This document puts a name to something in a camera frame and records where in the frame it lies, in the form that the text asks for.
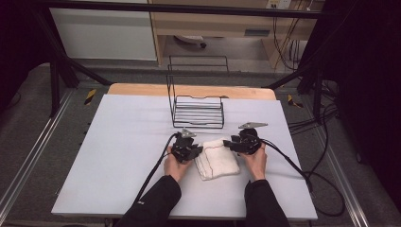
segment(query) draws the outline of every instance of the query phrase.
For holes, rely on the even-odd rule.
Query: black curtain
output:
[[[15,2],[0,1],[0,113],[7,108],[29,71],[51,61],[46,46],[32,34],[30,22],[21,15]],[[48,9],[44,9],[44,18],[62,46]]]

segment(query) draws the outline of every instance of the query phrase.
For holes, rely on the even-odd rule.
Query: metal dish rack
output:
[[[190,67],[196,67],[199,71],[182,71]],[[223,69],[223,74],[228,76],[228,62],[225,56],[170,56],[168,65],[167,91],[170,104],[171,120],[174,128],[203,128],[222,129],[224,127],[224,108],[222,96],[189,96],[180,94],[177,96],[174,78],[183,77],[207,77],[205,72],[213,69]]]

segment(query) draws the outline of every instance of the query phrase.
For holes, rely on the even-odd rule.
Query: black cable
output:
[[[260,139],[264,144],[266,144],[267,146],[275,149],[278,153],[280,153],[286,160],[287,162],[295,169],[297,170],[297,172],[305,179],[306,181],[306,185],[309,189],[309,192],[313,191],[313,186],[312,186],[312,182],[309,180],[309,178],[304,174],[304,172],[294,164],[294,162],[292,162],[292,160],[286,156],[286,154],[283,153],[283,151],[281,151],[277,146],[275,146],[271,141],[266,140],[266,139]]]
[[[159,160],[157,161],[156,165],[154,166],[154,168],[150,171],[149,175],[147,176],[147,179],[145,180],[144,184],[142,184],[141,189],[138,192],[138,195],[136,196],[135,200],[133,201],[134,204],[136,204],[142,197],[142,194],[144,193],[145,189],[148,186],[148,183],[151,179],[151,177],[153,176],[153,174],[156,172],[157,168],[159,167],[160,163],[163,161],[163,159],[166,157],[165,152],[168,148],[168,145],[170,144],[170,141],[172,138],[174,138],[175,136],[177,136],[178,133],[174,133],[170,136],[170,138],[168,138],[168,141],[166,143],[165,149],[163,150],[162,155],[160,156]]]
[[[329,216],[329,217],[339,217],[339,216],[341,216],[341,215],[344,213],[344,211],[345,211],[345,198],[344,198],[344,196],[342,196],[342,193],[340,192],[340,190],[339,190],[333,183],[331,183],[327,178],[325,178],[324,176],[322,176],[322,175],[319,174],[319,173],[310,172],[310,171],[306,171],[305,173],[308,173],[309,176],[316,175],[316,176],[319,177],[320,179],[322,179],[322,180],[324,180],[325,182],[327,182],[329,185],[331,185],[331,186],[336,190],[336,192],[339,194],[340,199],[341,199],[341,209],[340,209],[339,212],[337,212],[337,213],[334,213],[334,214],[327,213],[327,212],[321,210],[321,209],[320,209],[319,207],[317,207],[316,205],[315,205],[315,209],[316,209],[318,212],[320,212],[320,213],[322,213],[322,214],[324,214],[324,215],[326,215],[326,216]]]
[[[325,113],[326,113],[327,109],[332,105],[334,105],[334,103],[328,105],[326,108],[324,108],[324,111],[323,111],[322,122],[323,122],[323,129],[324,129],[324,133],[325,133],[323,153],[322,153],[320,159],[318,160],[318,162],[312,167],[312,170],[310,170],[311,173],[308,176],[309,178],[313,174],[313,172],[316,170],[316,168],[319,166],[319,164],[322,162],[322,160],[323,160],[323,158],[324,158],[324,156],[325,156],[325,154],[327,152],[327,148],[328,148],[328,130],[327,130],[327,125],[326,125],[326,121],[325,121]]]
[[[323,148],[323,153],[322,153],[322,155],[321,155],[321,157],[319,158],[319,160],[318,160],[318,162],[312,167],[312,169],[310,170],[310,171],[305,171],[305,172],[303,172],[305,175],[307,174],[307,177],[306,177],[306,179],[307,179],[307,181],[306,181],[306,183],[310,183],[310,185],[312,185],[312,182],[310,181],[310,178],[311,178],[311,176],[318,176],[321,180],[323,180],[323,181],[325,181],[325,182],[327,182],[329,185],[331,185],[335,190],[336,190],[336,192],[340,195],[340,199],[341,199],[341,209],[339,210],[339,212],[337,212],[337,213],[334,213],[334,214],[331,214],[331,213],[328,213],[328,212],[325,212],[325,211],[323,211],[322,209],[320,209],[319,207],[317,207],[316,205],[315,205],[315,209],[318,211],[318,212],[320,212],[321,214],[324,214],[324,215],[326,215],[326,216],[329,216],[329,217],[339,217],[339,216],[341,216],[343,213],[344,213],[344,211],[345,211],[345,198],[342,196],[342,193],[340,192],[340,190],[333,184],[333,183],[331,183],[328,179],[326,179],[324,176],[322,176],[322,175],[320,175],[319,173],[316,173],[315,172],[315,170],[316,170],[316,168],[319,166],[319,164],[322,162],[322,160],[323,160],[323,158],[324,158],[324,156],[325,156],[325,154],[326,154],[326,152],[327,152],[327,148],[328,148],[328,139],[329,139],[329,136],[328,136],[328,129],[327,129],[327,119],[328,119],[328,117],[330,117],[330,118],[332,118],[333,116],[334,116],[334,113],[336,113],[337,112],[337,108],[332,108],[332,106],[333,105],[335,105],[334,103],[331,103],[330,105],[328,105],[328,106],[326,106],[325,108],[324,108],[324,111],[323,111],[323,114],[322,114],[322,119],[323,119],[323,128],[324,128],[324,132],[325,132],[325,141],[324,141],[324,148]],[[310,123],[315,123],[316,122],[316,119],[315,118],[312,118],[312,119],[308,119],[308,120],[306,120],[306,121],[302,121],[301,122],[301,124],[298,122],[298,123],[289,123],[289,125],[290,124],[293,124],[294,126],[305,126],[305,125],[308,125],[308,124],[310,124]]]

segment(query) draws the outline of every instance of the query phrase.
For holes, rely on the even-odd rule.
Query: aluminum rail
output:
[[[335,12],[321,12],[313,10],[286,10],[286,9],[250,9],[211,6],[189,6],[169,4],[142,4],[142,3],[116,3],[116,2],[89,2],[68,0],[35,0],[41,7],[53,9],[94,9],[114,11],[147,11],[147,12],[175,12],[216,15],[238,15],[259,17],[282,17],[303,19],[324,19],[338,16]]]

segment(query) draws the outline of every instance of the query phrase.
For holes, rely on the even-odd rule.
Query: folded cloth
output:
[[[239,173],[236,157],[229,148],[224,147],[224,139],[202,144],[203,151],[195,159],[202,180],[213,180],[217,177]]]

